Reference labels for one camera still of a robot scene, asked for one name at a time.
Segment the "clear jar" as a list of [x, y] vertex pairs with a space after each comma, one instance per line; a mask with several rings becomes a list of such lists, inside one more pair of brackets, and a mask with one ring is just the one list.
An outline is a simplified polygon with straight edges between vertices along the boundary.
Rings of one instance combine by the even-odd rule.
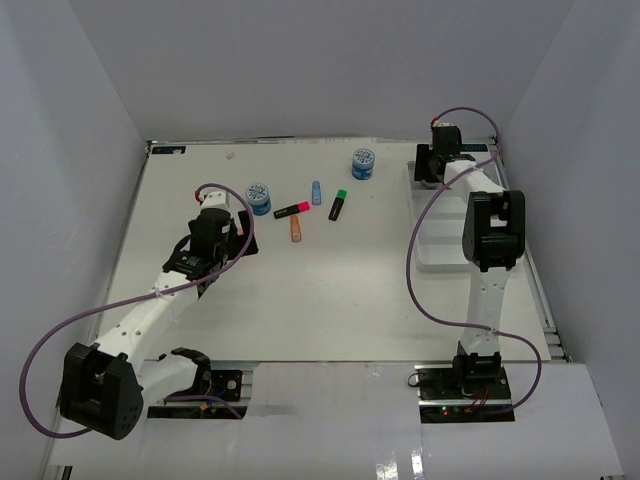
[[427, 190], [436, 190], [440, 188], [440, 183], [439, 182], [429, 182], [426, 180], [422, 180], [420, 182], [420, 184], [422, 185], [423, 188], [427, 189]]

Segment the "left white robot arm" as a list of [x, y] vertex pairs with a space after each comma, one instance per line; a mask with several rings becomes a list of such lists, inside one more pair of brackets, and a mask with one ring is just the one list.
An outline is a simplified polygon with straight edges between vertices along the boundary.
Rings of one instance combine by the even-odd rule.
[[211, 360], [176, 347], [151, 361], [165, 331], [194, 305], [234, 261], [258, 251], [252, 215], [204, 208], [162, 265], [149, 298], [92, 344], [77, 343], [64, 358], [58, 406], [63, 418], [115, 440], [136, 426], [145, 406], [177, 395], [199, 399], [212, 387]]

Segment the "green cap black highlighter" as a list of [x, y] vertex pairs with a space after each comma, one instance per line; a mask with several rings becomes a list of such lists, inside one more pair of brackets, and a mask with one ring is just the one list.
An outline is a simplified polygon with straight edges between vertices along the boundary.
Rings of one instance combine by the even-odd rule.
[[344, 189], [339, 189], [338, 192], [336, 193], [336, 196], [333, 200], [329, 215], [328, 215], [328, 219], [330, 221], [336, 221], [339, 218], [339, 215], [341, 213], [341, 210], [344, 206], [344, 203], [346, 201], [346, 197], [347, 197], [347, 191]]

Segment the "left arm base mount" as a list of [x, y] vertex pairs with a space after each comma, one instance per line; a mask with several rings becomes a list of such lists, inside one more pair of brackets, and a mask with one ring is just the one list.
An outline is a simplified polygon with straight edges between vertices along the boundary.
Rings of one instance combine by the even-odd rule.
[[169, 394], [147, 409], [149, 419], [242, 420], [248, 410], [251, 384], [242, 370], [213, 369], [200, 384]]

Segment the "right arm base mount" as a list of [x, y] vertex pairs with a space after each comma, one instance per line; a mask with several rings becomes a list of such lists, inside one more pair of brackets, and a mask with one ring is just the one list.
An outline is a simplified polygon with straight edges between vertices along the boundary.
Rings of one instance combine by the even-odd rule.
[[407, 378], [407, 385], [417, 392], [424, 425], [515, 421], [504, 368], [495, 379], [472, 380], [459, 386], [452, 367], [417, 365]]

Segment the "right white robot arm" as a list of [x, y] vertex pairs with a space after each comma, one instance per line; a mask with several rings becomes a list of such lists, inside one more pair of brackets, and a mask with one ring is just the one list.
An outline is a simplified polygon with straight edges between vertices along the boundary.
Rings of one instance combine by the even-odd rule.
[[472, 399], [499, 380], [498, 330], [506, 284], [525, 249], [525, 197], [496, 183], [462, 151], [457, 126], [435, 120], [431, 133], [431, 145], [419, 148], [414, 178], [444, 185], [466, 205], [461, 248], [470, 266], [470, 294], [451, 384]]

